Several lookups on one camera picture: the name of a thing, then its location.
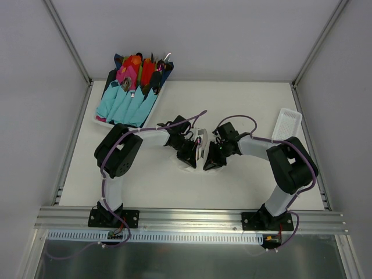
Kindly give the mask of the silver spoon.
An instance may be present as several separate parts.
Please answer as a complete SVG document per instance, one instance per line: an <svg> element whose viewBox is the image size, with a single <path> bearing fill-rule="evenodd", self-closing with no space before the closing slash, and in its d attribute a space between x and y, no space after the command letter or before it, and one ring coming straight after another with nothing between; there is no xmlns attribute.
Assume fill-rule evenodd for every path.
<svg viewBox="0 0 372 279"><path fill-rule="evenodd" d="M196 158L196 161L198 161L200 159L200 155L201 155L201 146L202 146L202 139L200 136L198 136L195 140L195 144L196 144L196 153L195 153L195 158Z"/></svg>

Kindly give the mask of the white paper napkin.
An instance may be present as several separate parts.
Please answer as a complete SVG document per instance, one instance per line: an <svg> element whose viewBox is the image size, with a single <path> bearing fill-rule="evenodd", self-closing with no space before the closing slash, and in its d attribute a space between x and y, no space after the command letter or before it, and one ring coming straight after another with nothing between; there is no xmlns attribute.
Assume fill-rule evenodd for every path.
<svg viewBox="0 0 372 279"><path fill-rule="evenodd" d="M176 155L171 156L170 159L171 159L171 161L175 164L175 166L178 169L180 169L183 172L187 172L187 173L194 173L194 174L217 174L217 173L221 172L222 169L223 169L223 168L219 168L219 169L204 171L203 170L203 165L204 165L204 162L205 162L205 159L204 158L203 159L199 159L198 161L196 161L197 167L195 169L189 167L184 162L178 160Z"/></svg>

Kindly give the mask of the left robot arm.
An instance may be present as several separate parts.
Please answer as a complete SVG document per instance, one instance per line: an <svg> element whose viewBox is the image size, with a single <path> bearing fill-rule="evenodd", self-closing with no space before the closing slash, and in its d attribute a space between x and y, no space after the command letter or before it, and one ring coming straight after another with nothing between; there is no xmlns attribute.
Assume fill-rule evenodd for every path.
<svg viewBox="0 0 372 279"><path fill-rule="evenodd" d="M125 210L121 198L123 176L131 168L140 148L170 146L176 158L193 169L197 166L201 140L189 120L177 116L175 120L158 124L155 128L130 130L116 124L94 152L100 168L101 199L91 209L88 226L93 228L137 228L139 210Z"/></svg>

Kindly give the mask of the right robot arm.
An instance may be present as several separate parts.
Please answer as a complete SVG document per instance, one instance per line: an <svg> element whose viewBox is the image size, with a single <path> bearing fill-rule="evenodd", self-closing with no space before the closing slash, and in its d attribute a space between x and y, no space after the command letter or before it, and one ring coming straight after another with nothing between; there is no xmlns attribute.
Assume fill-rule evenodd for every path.
<svg viewBox="0 0 372 279"><path fill-rule="evenodd" d="M288 211L297 195L306 187L313 187L319 170L297 137L274 140L240 134L231 123L214 130L216 139L210 142L203 170L219 169L232 155L254 156L270 163L276 182L269 199L257 212L241 214L245 231L293 231Z"/></svg>

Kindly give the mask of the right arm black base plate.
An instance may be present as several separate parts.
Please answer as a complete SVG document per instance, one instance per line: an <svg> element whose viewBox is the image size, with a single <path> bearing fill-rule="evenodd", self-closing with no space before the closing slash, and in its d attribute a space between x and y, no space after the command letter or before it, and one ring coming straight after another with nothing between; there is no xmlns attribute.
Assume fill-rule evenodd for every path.
<svg viewBox="0 0 372 279"><path fill-rule="evenodd" d="M265 212L242 212L242 229L244 231L293 231L294 222L290 213L271 216Z"/></svg>

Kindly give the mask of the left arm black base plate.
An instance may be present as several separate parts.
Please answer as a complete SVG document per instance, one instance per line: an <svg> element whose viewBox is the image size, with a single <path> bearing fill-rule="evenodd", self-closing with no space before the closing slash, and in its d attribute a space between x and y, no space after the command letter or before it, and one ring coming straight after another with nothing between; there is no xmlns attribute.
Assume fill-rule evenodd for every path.
<svg viewBox="0 0 372 279"><path fill-rule="evenodd" d="M118 208L114 211L129 228L138 228L140 220L139 210ZM88 227L92 228L119 228L123 223L105 208L92 208L88 218Z"/></svg>

